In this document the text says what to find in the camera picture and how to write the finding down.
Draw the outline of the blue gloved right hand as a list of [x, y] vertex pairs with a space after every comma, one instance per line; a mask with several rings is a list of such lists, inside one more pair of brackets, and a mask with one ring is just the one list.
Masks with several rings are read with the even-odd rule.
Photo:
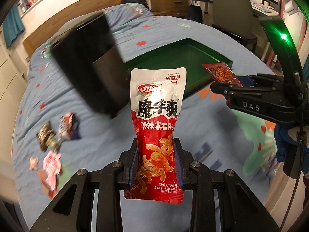
[[295, 154], [297, 152], [297, 138], [296, 132], [299, 127], [293, 125], [276, 124], [274, 129], [274, 137], [277, 144], [277, 161], [282, 162], [283, 172], [295, 179], [297, 176], [297, 169], [293, 170]]

